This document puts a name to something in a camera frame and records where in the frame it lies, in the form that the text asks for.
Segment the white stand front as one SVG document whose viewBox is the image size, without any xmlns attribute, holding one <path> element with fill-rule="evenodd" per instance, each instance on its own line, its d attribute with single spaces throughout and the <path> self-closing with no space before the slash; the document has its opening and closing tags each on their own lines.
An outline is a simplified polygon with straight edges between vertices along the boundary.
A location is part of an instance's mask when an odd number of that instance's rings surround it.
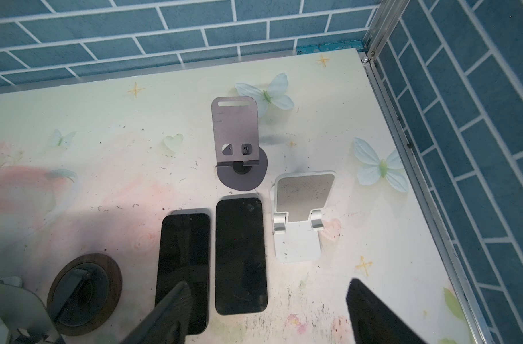
<svg viewBox="0 0 523 344">
<path fill-rule="evenodd" d="M 270 199 L 278 262 L 309 262 L 320 257 L 323 209 L 335 177 L 333 171 L 286 173 L 277 177 Z"/>
</svg>

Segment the phone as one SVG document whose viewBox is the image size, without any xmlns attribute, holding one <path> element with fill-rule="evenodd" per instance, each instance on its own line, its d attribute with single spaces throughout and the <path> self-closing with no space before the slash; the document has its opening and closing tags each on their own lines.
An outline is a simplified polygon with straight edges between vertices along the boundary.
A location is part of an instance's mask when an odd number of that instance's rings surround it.
<svg viewBox="0 0 523 344">
<path fill-rule="evenodd" d="M 216 207 L 215 308 L 220 315 L 263 312 L 268 304 L 263 207 L 259 198 Z"/>
<path fill-rule="evenodd" d="M 192 297 L 189 335 L 208 325 L 210 244 L 211 219 L 205 212 L 177 211 L 162 221 L 155 304 L 185 281 Z"/>
</svg>

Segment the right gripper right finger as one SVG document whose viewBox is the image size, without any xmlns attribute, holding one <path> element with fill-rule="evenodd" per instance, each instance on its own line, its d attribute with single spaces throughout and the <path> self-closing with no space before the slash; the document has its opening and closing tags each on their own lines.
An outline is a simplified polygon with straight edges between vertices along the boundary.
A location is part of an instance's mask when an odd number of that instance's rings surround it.
<svg viewBox="0 0 523 344">
<path fill-rule="evenodd" d="M 359 279 L 351 280 L 346 304 L 356 343 L 425 343 Z"/>
</svg>

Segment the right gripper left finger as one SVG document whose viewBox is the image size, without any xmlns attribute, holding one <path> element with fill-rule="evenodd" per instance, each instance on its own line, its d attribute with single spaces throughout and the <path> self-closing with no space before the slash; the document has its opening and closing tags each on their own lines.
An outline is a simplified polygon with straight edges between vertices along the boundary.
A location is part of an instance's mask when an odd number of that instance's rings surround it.
<svg viewBox="0 0 523 344">
<path fill-rule="evenodd" d="M 191 289 L 181 281 L 122 343 L 185 343 L 191 307 Z"/>
</svg>

